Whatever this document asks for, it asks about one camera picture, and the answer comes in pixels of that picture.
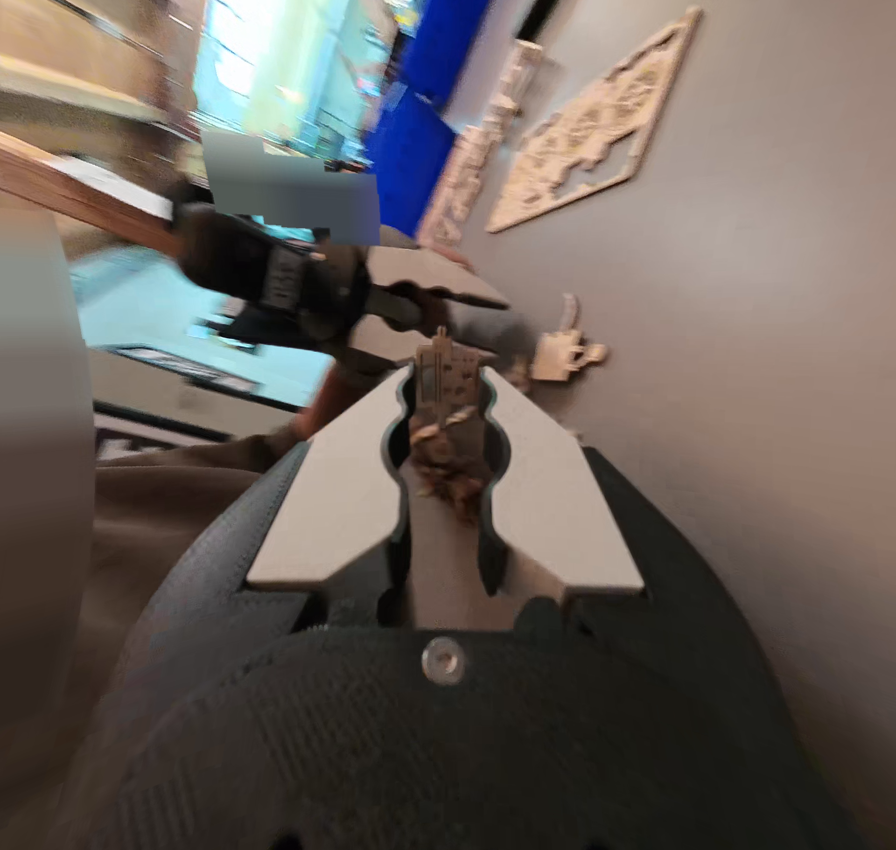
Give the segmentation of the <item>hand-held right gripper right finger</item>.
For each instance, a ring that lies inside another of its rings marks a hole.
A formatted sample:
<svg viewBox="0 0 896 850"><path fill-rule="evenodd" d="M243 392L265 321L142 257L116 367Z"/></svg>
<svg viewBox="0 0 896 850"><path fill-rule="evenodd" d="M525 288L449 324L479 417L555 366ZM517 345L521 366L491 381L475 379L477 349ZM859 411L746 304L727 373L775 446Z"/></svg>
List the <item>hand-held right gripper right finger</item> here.
<svg viewBox="0 0 896 850"><path fill-rule="evenodd" d="M491 472L479 506L487 595L569 606L640 594L644 578L579 442L489 366L479 415Z"/></svg>

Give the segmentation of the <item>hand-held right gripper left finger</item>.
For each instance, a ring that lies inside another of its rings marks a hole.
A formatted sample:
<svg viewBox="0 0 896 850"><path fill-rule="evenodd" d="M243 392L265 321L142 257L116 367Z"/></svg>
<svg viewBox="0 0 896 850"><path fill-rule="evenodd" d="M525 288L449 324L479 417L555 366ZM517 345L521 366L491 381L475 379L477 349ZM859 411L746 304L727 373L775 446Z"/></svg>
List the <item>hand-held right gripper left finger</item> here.
<svg viewBox="0 0 896 850"><path fill-rule="evenodd" d="M381 596L404 572L413 366L390 374L320 430L260 545L246 580L255 590Z"/></svg>

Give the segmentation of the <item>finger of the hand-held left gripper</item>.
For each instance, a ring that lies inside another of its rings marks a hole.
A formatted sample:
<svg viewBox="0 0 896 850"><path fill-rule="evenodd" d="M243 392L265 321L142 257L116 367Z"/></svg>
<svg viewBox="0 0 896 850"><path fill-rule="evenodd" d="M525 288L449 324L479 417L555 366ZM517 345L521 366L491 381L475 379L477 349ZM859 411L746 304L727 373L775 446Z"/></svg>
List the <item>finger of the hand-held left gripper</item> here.
<svg viewBox="0 0 896 850"><path fill-rule="evenodd" d="M370 246L366 270L372 285L387 292L415 287L432 296L450 298L465 305L509 309L506 297L478 275L430 249Z"/></svg>
<svg viewBox="0 0 896 850"><path fill-rule="evenodd" d="M447 307L446 326L454 345L474 349L498 370L508 369L517 358L532 360L534 331L513 310L481 307ZM397 331L383 318L366 315L352 332L352 348L401 365L411 361L418 347L430 338L422 329Z"/></svg>

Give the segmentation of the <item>cross-shaped wooden puzzle piece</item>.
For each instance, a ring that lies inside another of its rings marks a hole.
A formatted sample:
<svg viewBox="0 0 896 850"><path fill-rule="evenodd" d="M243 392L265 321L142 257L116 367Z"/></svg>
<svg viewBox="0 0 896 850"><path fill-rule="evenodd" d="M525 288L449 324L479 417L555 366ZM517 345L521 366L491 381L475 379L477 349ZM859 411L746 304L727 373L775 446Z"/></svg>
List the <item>cross-shaped wooden puzzle piece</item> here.
<svg viewBox="0 0 896 850"><path fill-rule="evenodd" d="M411 434L428 429L446 432L481 419L481 371L496 358L494 351L454 341L449 329L439 326L415 354L416 407L410 420Z"/></svg>

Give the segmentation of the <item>notched wooden puzzle piece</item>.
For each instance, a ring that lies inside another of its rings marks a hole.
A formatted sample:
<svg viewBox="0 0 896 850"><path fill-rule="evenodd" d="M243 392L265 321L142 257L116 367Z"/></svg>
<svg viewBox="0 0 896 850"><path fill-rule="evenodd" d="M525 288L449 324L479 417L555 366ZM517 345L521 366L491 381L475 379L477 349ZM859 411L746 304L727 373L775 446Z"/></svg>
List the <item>notched wooden puzzle piece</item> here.
<svg viewBox="0 0 896 850"><path fill-rule="evenodd" d="M590 365L599 365L609 356L609 348L587 342L578 329L543 334L537 344L530 375L537 383L566 383Z"/></svg>

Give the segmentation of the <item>grey desk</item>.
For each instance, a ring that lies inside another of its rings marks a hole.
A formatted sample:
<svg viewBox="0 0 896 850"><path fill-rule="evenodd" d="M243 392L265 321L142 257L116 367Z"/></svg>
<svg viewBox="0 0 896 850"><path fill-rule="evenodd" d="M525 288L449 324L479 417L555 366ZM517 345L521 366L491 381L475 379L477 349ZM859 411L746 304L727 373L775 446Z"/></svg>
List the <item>grey desk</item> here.
<svg viewBox="0 0 896 850"><path fill-rule="evenodd" d="M894 816L894 0L560 0L521 129L703 17L639 173L463 249L610 361L552 400L710 560L825 771Z"/></svg>

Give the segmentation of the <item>row of wooden puzzle parts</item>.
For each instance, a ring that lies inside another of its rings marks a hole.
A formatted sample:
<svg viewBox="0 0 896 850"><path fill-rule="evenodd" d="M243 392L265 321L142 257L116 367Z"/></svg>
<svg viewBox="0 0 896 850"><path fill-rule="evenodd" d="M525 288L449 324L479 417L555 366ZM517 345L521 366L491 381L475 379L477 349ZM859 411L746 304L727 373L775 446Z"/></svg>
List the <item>row of wooden puzzle parts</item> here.
<svg viewBox="0 0 896 850"><path fill-rule="evenodd" d="M487 163L520 116L523 99L542 58L542 45L522 39L514 42L481 122L467 125L454 140L420 220L416 235L420 246L459 246Z"/></svg>

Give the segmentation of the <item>wooden motorcycle model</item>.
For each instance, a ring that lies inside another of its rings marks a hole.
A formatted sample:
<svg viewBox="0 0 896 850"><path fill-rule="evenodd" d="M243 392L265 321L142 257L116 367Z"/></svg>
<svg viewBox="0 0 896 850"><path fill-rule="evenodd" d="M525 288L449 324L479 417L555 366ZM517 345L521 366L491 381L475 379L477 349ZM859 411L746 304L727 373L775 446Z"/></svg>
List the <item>wooden motorcycle model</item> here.
<svg viewBox="0 0 896 850"><path fill-rule="evenodd" d="M469 526L478 521L487 485L481 453L469 453L465 442L474 416L474 409L466 407L448 416L444 425L430 415L409 421L409 459L420 480L419 495L445 503Z"/></svg>

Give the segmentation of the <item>wooden shelf board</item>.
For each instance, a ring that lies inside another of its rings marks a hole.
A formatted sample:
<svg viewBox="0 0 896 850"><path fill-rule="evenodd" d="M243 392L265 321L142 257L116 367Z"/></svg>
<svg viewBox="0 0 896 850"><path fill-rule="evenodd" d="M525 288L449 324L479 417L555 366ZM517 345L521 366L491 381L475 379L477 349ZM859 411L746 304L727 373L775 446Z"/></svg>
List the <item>wooden shelf board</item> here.
<svg viewBox="0 0 896 850"><path fill-rule="evenodd" d="M61 172L56 157L7 134L1 135L1 190L54 214L169 257L180 253L170 221L116 195Z"/></svg>

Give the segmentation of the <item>wooden puzzle sheet with wheels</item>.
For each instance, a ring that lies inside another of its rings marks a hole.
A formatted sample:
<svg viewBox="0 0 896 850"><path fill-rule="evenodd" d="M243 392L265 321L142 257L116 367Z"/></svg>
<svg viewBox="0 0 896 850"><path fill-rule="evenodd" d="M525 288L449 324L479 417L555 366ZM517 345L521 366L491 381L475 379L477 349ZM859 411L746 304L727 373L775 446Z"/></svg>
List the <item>wooden puzzle sheet with wheels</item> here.
<svg viewBox="0 0 896 850"><path fill-rule="evenodd" d="M702 17L700 6L688 7L524 135L487 233L515 228L637 175Z"/></svg>

